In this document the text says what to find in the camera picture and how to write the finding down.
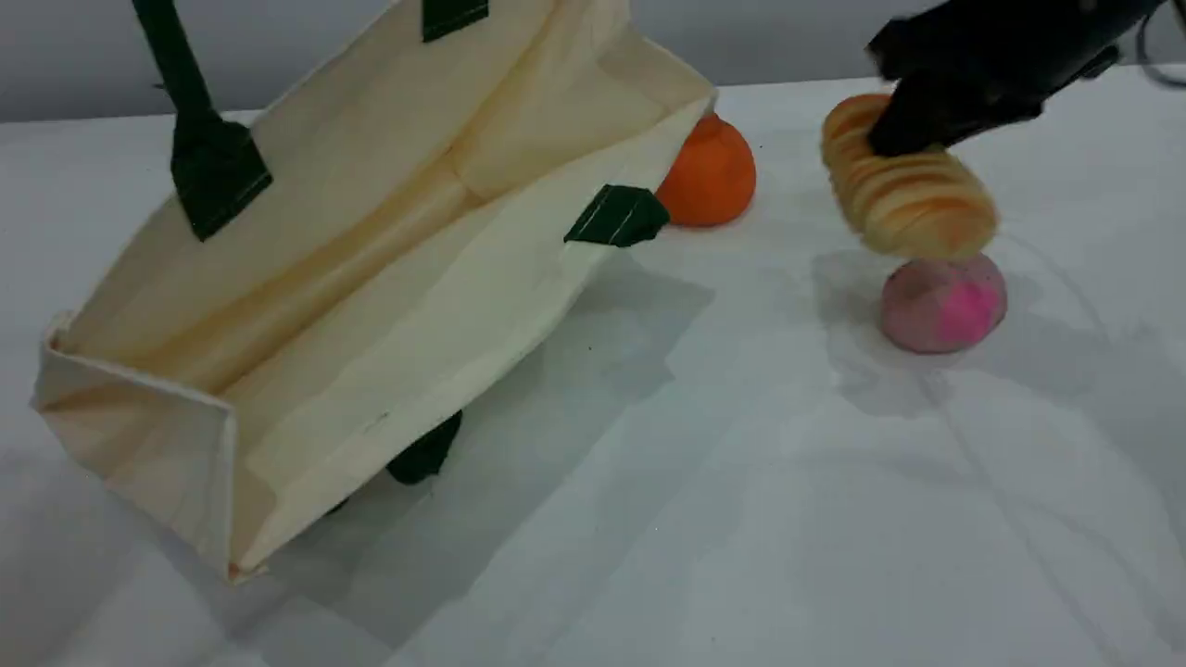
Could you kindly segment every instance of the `robotic claw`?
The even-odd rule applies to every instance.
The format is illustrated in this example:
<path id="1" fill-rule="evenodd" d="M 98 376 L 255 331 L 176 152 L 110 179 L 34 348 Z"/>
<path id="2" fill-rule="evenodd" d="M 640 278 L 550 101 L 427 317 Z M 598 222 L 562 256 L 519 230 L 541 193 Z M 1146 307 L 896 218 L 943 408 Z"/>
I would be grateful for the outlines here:
<path id="1" fill-rule="evenodd" d="M 1116 40 L 1142 20 L 1143 63 L 1144 27 L 1167 1 L 948 0 L 894 19 L 868 45 L 898 82 L 869 145 L 894 157 L 1035 119 L 1046 99 L 1116 64 Z M 1186 1 L 1173 4 L 1186 27 Z"/>

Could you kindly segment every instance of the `white table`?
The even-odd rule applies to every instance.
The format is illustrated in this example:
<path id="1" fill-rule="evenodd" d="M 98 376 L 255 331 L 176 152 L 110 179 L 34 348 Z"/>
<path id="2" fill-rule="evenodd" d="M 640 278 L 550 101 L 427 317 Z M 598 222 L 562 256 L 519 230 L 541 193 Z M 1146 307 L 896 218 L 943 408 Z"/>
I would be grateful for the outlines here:
<path id="1" fill-rule="evenodd" d="M 39 330 L 166 193 L 170 120 L 0 126 L 4 663 L 1173 663 L 1186 96 L 1116 70 L 961 148 L 1012 311 L 925 360 L 873 329 L 893 262 L 818 161 L 824 114 L 872 85 L 725 90 L 748 216 L 613 262 L 471 406 L 444 477 L 376 479 L 235 590 L 25 407 Z"/>

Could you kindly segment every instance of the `bread roll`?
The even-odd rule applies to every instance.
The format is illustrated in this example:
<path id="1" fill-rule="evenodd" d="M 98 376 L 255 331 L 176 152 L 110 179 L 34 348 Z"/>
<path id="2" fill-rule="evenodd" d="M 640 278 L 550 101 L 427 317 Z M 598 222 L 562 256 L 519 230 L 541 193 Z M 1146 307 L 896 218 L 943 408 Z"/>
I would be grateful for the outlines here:
<path id="1" fill-rule="evenodd" d="M 997 215 L 975 176 L 942 148 L 881 158 L 868 134 L 890 104 L 884 94 L 841 102 L 823 125 L 823 161 L 844 220 L 872 250 L 962 260 L 993 240 Z"/>

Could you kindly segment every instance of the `cream tote bag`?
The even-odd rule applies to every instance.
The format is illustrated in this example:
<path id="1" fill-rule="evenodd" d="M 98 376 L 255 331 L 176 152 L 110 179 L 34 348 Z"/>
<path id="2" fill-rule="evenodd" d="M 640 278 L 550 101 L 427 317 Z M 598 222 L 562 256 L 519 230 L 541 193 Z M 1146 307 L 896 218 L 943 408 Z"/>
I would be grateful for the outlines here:
<path id="1" fill-rule="evenodd" d="M 230 580 L 535 348 L 715 100 L 629 0 L 403 0 L 248 131 L 135 0 L 178 195 L 52 323 L 34 408 Z"/>

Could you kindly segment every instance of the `pink and white ball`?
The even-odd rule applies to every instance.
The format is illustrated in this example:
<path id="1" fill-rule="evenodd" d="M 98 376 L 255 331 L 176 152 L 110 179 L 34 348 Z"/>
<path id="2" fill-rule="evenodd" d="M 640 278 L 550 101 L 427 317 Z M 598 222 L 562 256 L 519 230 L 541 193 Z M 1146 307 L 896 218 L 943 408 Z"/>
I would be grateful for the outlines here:
<path id="1" fill-rule="evenodd" d="M 899 348 L 920 355 L 970 349 L 1005 319 L 1005 277 L 993 260 L 913 260 L 881 291 L 881 331 Z"/>

